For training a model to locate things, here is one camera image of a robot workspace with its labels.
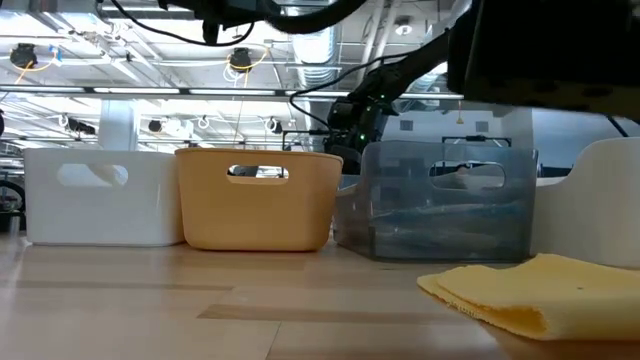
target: storage bin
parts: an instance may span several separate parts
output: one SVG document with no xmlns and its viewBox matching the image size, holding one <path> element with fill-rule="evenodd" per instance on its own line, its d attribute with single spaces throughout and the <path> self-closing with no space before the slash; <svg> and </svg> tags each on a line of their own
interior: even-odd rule
<svg viewBox="0 0 640 360">
<path fill-rule="evenodd" d="M 370 144 L 357 185 L 337 194 L 334 239 L 377 260 L 521 261 L 536 161 L 531 149 Z"/>
<path fill-rule="evenodd" d="M 281 151 L 176 151 L 184 234 L 208 250 L 311 251 L 327 242 L 342 159 Z M 288 178 L 227 175 L 234 166 L 283 168 Z"/>
<path fill-rule="evenodd" d="M 566 178 L 539 181 L 532 254 L 640 267 L 638 184 L 640 138 L 589 145 Z"/>
<path fill-rule="evenodd" d="M 183 241 L 175 155 L 26 149 L 34 244 L 162 246 Z"/>
</svg>

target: tan plastic bin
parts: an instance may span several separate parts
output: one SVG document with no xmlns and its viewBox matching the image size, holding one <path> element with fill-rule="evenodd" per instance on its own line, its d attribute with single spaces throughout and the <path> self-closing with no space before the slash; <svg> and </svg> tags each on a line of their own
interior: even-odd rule
<svg viewBox="0 0 640 360">
<path fill-rule="evenodd" d="M 324 246 L 342 159 L 302 152 L 176 151 L 184 235 L 207 250 L 311 251 Z M 233 165 L 278 166 L 288 179 L 228 176 Z"/>
</svg>

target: black cable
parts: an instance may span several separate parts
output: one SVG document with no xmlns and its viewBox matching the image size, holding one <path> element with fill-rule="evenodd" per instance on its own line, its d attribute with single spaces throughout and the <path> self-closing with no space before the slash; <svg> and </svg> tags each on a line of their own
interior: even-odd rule
<svg viewBox="0 0 640 360">
<path fill-rule="evenodd" d="M 160 35 L 164 35 L 164 36 L 168 36 L 168 37 L 172 37 L 174 39 L 178 39 L 180 41 L 184 41 L 186 43 L 189 44 L 193 44 L 193 45 L 200 45 L 200 46 L 210 46 L 210 47 L 227 47 L 227 46 L 234 46 L 237 45 L 243 41 L 245 41 L 249 35 L 251 35 L 251 32 L 253 31 L 253 27 L 254 27 L 254 23 L 251 23 L 249 25 L 249 29 L 247 29 L 247 32 L 244 33 L 244 35 L 242 35 L 242 37 L 235 39 L 233 41 L 227 42 L 227 43 L 222 43 L 222 44 L 207 44 L 204 41 L 197 41 L 197 40 L 193 40 L 193 39 L 187 39 L 185 37 L 182 37 L 180 35 L 176 35 L 174 33 L 170 33 L 168 31 L 164 31 L 164 30 L 159 30 L 156 28 L 152 28 L 151 26 L 145 25 L 143 23 L 141 23 L 140 21 L 138 21 L 138 19 L 136 19 L 135 17 L 133 17 L 133 15 L 129 14 L 123 7 L 122 5 L 120 5 L 120 3 L 117 0 L 111 0 L 111 2 L 113 3 L 113 6 L 116 7 L 116 9 L 118 9 L 118 11 L 127 19 L 131 20 L 134 24 L 140 26 L 141 28 L 147 30 L 147 31 L 151 31 L 153 33 L 156 34 L 160 34 Z"/>
<path fill-rule="evenodd" d="M 4 134 L 4 118 L 2 117 L 2 114 L 4 114 L 4 111 L 0 109 L 0 136 Z"/>
<path fill-rule="evenodd" d="M 622 137 L 629 137 L 629 134 L 622 128 L 622 126 L 620 126 L 620 124 L 616 121 L 616 119 L 613 118 L 613 116 L 605 115 L 605 117 L 607 118 L 607 120 L 609 120 L 611 125 L 613 125 L 613 127 L 616 128 L 616 130 L 618 130 L 618 132 L 620 133 L 620 135 L 622 135 Z"/>
<path fill-rule="evenodd" d="M 356 71 L 358 71 L 358 70 L 360 70 L 362 68 L 369 67 L 369 66 L 375 64 L 378 61 L 384 61 L 384 60 L 388 60 L 388 59 L 395 59 L 395 58 L 399 58 L 399 57 L 409 56 L 409 55 L 411 55 L 412 53 L 414 53 L 414 52 L 416 52 L 418 50 L 420 50 L 420 49 L 413 50 L 413 51 L 408 51 L 408 52 L 401 53 L 401 54 L 380 56 L 378 58 L 375 58 L 375 59 L 369 61 L 366 64 L 360 64 L 358 66 L 354 66 L 351 69 L 345 71 L 340 76 L 338 76 L 337 78 L 335 78 L 335 79 L 333 79 L 331 81 L 328 81 L 328 82 L 326 82 L 324 84 L 321 84 L 321 85 L 318 85 L 318 86 L 314 86 L 314 87 L 311 87 L 311 88 L 308 88 L 308 89 L 299 90 L 299 91 L 294 92 L 293 94 L 291 94 L 291 96 L 289 96 L 289 104 L 291 104 L 291 106 L 293 106 L 299 112 L 303 113 L 304 115 L 314 119 L 315 121 L 317 121 L 320 124 L 322 124 L 323 126 L 325 126 L 327 128 L 327 130 L 329 130 L 329 133 L 332 134 L 333 133 L 333 129 L 331 128 L 331 126 L 329 126 L 329 123 L 327 123 L 325 120 L 323 120 L 323 119 L 321 119 L 321 118 L 319 118 L 319 117 L 307 112 L 306 110 L 304 110 L 301 107 L 299 107 L 298 105 L 296 105 L 294 103 L 295 98 L 299 97 L 301 95 L 313 92 L 313 91 L 318 91 L 318 90 L 324 89 L 324 88 L 329 87 L 331 85 L 335 85 L 335 84 L 339 83 L 340 81 L 344 80 L 344 78 L 349 76 L 350 74 L 352 74 L 352 73 L 354 73 L 354 72 L 356 72 Z"/>
</svg>

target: clear plastic bin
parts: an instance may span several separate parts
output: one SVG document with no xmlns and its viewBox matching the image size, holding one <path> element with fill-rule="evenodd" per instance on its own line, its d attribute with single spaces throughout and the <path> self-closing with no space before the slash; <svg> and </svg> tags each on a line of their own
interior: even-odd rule
<svg viewBox="0 0 640 360">
<path fill-rule="evenodd" d="M 357 184 L 338 191 L 334 239 L 376 260 L 521 261 L 536 164 L 532 149 L 370 144 Z"/>
</svg>

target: ceiling light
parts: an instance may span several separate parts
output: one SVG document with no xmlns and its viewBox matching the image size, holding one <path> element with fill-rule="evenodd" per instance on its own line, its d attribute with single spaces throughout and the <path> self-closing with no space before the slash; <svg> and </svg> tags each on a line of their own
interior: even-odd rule
<svg viewBox="0 0 640 360">
<path fill-rule="evenodd" d="M 413 27 L 411 27 L 411 17 L 401 16 L 396 19 L 396 34 L 405 36 L 411 34 Z"/>
<path fill-rule="evenodd" d="M 463 100 L 464 97 L 458 94 L 447 94 L 447 93 L 405 93 L 400 99 L 410 99 L 410 100 Z"/>
<path fill-rule="evenodd" d="M 130 12 L 134 12 L 134 11 L 145 11 L 145 12 L 160 12 L 160 11 L 168 11 L 168 12 L 190 12 L 191 10 L 189 9 L 185 9 L 185 8 L 181 8 L 178 6 L 167 6 L 165 8 L 161 8 L 158 6 L 125 6 L 124 7 L 125 10 L 130 11 Z M 103 11 L 118 11 L 118 8 L 116 8 L 113 5 L 103 5 L 102 6 L 102 10 Z"/>
<path fill-rule="evenodd" d="M 286 96 L 291 96 L 297 91 L 285 91 Z M 340 97 L 349 95 L 348 91 L 310 91 L 308 93 L 300 94 L 299 97 Z"/>
<path fill-rule="evenodd" d="M 239 96 L 272 96 L 273 90 L 245 90 L 245 89 L 190 89 L 193 95 L 239 95 Z"/>
<path fill-rule="evenodd" d="M 179 89 L 173 88 L 94 88 L 97 93 L 106 94 L 179 94 Z"/>
<path fill-rule="evenodd" d="M 83 93 L 84 88 L 73 86 L 29 86 L 29 85 L 3 85 L 0 91 L 26 92 L 26 93 Z"/>
<path fill-rule="evenodd" d="M 411 34 L 412 30 L 413 30 L 413 28 L 411 27 L 411 25 L 399 25 L 396 28 L 396 34 L 398 34 L 400 36 L 405 36 L 405 35 Z"/>
</svg>

